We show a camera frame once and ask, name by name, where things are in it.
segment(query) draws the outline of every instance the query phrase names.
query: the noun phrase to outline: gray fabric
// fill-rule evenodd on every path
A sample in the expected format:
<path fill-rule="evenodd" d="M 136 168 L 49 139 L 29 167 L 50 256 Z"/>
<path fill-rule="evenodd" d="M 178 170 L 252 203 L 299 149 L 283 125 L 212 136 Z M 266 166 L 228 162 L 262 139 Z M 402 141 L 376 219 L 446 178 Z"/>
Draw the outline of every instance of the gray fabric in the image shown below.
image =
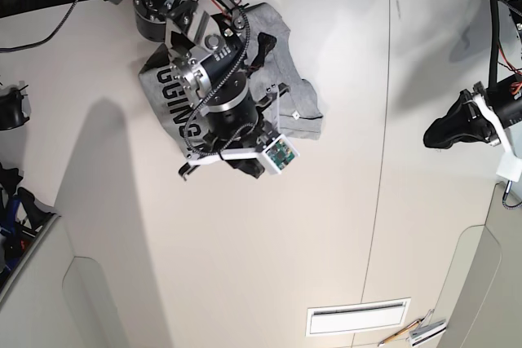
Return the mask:
<path fill-rule="evenodd" d="M 152 61 L 154 56 L 166 58 L 168 62 L 166 46 L 162 45 L 158 48 L 151 57 Z M 183 87 L 179 83 L 175 83 L 170 75 L 170 67 L 167 65 L 155 68 L 153 63 L 146 64 L 139 74 L 141 86 L 163 129 L 184 149 L 184 127 L 192 109 L 188 106 Z M 206 121 L 199 115 L 196 116 L 196 120 L 190 125 L 188 131 L 192 142 L 199 144 L 208 132 Z"/>
<path fill-rule="evenodd" d="M 322 114 L 317 108 L 317 94 L 310 82 L 301 79 L 295 69 L 288 39 L 290 29 L 281 15 L 269 4 L 263 3 L 248 10 L 248 21 L 252 39 L 248 48 L 248 58 L 252 61 L 258 54 L 257 37 L 263 32 L 277 38 L 276 47 L 268 54 L 265 65 L 250 78 L 250 90 L 257 101 L 263 98 L 265 89 L 272 84 L 285 83 L 290 93 L 281 97 L 281 133 L 294 138 L 318 139 L 321 136 Z M 265 110 L 265 117 L 272 118 L 271 109 Z"/>
<path fill-rule="evenodd" d="M 267 87 L 285 83 L 290 93 L 281 97 L 281 133 L 301 139 L 318 139 L 321 135 L 322 114 L 317 108 L 317 95 L 312 85 L 299 76 L 295 69 L 288 38 L 290 29 L 281 16 L 271 6 L 263 3 L 247 11 L 252 30 L 247 63 L 250 64 L 258 54 L 258 35 L 267 33 L 277 38 L 274 50 L 267 56 L 265 65 L 250 78 L 250 90 L 258 101 L 266 94 Z M 190 107 L 181 85 L 170 75 L 166 47 L 162 45 L 145 64 L 139 73 L 141 86 L 158 120 L 166 132 L 180 147 L 183 140 L 184 125 L 190 114 Z M 265 118 L 272 118 L 271 109 L 265 110 Z M 194 143 L 208 131 L 206 122 L 197 117 L 189 130 Z"/>

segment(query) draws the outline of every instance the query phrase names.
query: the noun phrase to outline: black lettering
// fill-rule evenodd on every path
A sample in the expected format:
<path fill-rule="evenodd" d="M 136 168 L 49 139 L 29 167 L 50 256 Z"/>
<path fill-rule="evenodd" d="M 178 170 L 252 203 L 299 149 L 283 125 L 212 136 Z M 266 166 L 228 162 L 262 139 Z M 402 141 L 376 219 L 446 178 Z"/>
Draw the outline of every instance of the black lettering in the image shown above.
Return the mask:
<path fill-rule="evenodd" d="M 179 83 L 174 83 L 172 85 L 167 85 L 163 87 L 163 96 L 165 99 L 173 99 L 178 98 L 180 95 L 184 95 L 185 92 L 181 90 L 180 92 L 176 91 L 175 89 L 179 89 L 181 85 Z"/>
<path fill-rule="evenodd" d="M 168 83 L 169 81 L 172 81 L 170 68 L 162 69 L 159 73 L 157 73 L 157 81 L 160 83 Z"/>
<path fill-rule="evenodd" d="M 168 106 L 170 108 L 172 106 L 176 106 L 176 105 L 179 105 L 179 104 L 184 104 L 185 102 L 188 102 L 188 99 L 186 99 L 186 98 L 177 99 L 176 101 L 168 102 L 166 106 Z"/>
<path fill-rule="evenodd" d="M 183 133 L 185 131 L 185 127 L 184 126 L 180 126 L 179 128 L 179 136 L 181 136 L 183 138 Z M 201 134 L 201 127 L 198 125 L 198 124 L 191 124 L 189 127 L 188 127 L 188 132 L 187 132 L 187 136 L 189 138 L 193 137 L 193 136 L 199 136 Z"/>
<path fill-rule="evenodd" d="M 174 117 L 172 119 L 172 121 L 175 124 L 184 124 L 184 123 L 187 122 L 188 116 L 190 116 L 190 113 L 192 112 L 192 109 L 190 108 L 190 106 L 187 105 L 187 106 L 182 106 L 180 108 L 174 108 L 174 109 L 170 110 L 170 114 L 176 114 L 178 112 L 181 112 L 181 113 L 178 114 L 176 117 Z"/>

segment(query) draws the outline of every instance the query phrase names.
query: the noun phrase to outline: red wire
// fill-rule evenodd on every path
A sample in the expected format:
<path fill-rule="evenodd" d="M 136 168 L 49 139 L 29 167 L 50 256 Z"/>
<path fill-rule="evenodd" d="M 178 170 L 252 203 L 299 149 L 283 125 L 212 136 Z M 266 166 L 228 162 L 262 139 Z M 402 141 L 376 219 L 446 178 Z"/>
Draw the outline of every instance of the red wire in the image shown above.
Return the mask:
<path fill-rule="evenodd" d="M 221 14 L 225 15 L 225 18 L 228 18 L 230 19 L 230 16 L 226 13 L 226 11 L 221 7 L 221 5 L 219 3 L 217 3 L 215 0 L 211 0 L 216 7 L 219 8 L 219 10 L 221 11 Z"/>
<path fill-rule="evenodd" d="M 511 71 L 513 71 L 514 73 L 518 73 L 519 75 L 522 75 L 522 73 L 520 73 L 519 70 L 517 70 L 513 64 L 511 64 L 509 61 L 507 61 L 506 59 L 506 55 L 504 54 L 504 50 L 502 49 L 501 46 L 498 47 L 498 49 L 500 50 L 500 54 L 502 55 L 502 58 L 504 59 L 504 61 L 506 62 L 507 66 L 511 69 Z"/>
<path fill-rule="evenodd" d="M 522 89 L 522 81 L 511 83 L 511 93 L 516 95 Z"/>

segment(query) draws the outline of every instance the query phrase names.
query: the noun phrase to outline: circuit board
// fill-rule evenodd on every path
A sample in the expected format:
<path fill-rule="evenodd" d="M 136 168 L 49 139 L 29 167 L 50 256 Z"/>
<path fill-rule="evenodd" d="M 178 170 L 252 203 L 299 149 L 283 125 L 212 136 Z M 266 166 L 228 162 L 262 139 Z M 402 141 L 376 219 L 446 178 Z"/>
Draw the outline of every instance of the circuit board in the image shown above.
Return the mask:
<path fill-rule="evenodd" d="M 267 155 L 279 170 L 283 170 L 295 158 L 294 152 L 283 139 L 277 140 L 267 151 Z"/>

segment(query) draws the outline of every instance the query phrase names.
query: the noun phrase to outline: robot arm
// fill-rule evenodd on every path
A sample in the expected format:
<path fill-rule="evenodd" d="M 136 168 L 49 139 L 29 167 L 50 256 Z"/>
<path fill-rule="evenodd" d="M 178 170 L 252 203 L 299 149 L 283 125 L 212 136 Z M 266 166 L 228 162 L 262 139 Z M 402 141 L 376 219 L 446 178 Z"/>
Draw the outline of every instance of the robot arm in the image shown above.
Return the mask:
<path fill-rule="evenodd" d="M 435 120 L 424 134 L 424 145 L 427 148 L 451 148 L 455 143 L 483 142 L 492 146 L 502 145 L 504 153 L 500 160 L 497 175 L 507 180 L 507 187 L 502 204 L 507 209 L 522 207 L 508 205 L 507 197 L 513 182 L 518 182 L 522 175 L 522 159 L 514 153 L 506 129 L 522 121 L 522 73 L 516 70 L 506 59 L 499 40 L 498 2 L 504 2 L 514 13 L 515 18 L 522 16 L 512 1 L 490 0 L 492 20 L 492 45 L 489 61 L 489 85 L 485 89 L 482 83 L 476 83 L 473 91 L 462 90 L 457 101 L 447 114 Z M 498 80 L 498 53 L 502 54 L 513 74 Z"/>
<path fill-rule="evenodd" d="M 118 4 L 122 0 L 109 1 Z M 223 12 L 210 15 L 201 0 L 131 1 L 141 35 L 166 45 L 168 78 L 192 109 L 184 127 L 184 142 L 179 143 L 187 158 L 179 171 L 183 178 L 199 166 L 221 160 L 258 178 L 265 170 L 279 174 L 299 156 L 280 134 L 278 118 L 263 116 L 269 106 L 277 108 L 279 97 L 289 87 L 267 86 L 267 95 L 257 103 L 250 93 L 253 71 L 245 64 L 250 26 L 241 6 L 234 0 L 212 0 Z M 259 66 L 275 46 L 276 39 L 272 39 L 270 42 L 264 37 L 262 41 L 259 36 Z M 204 119 L 210 131 L 202 138 L 203 143 L 195 146 L 188 130 L 197 116 Z"/>

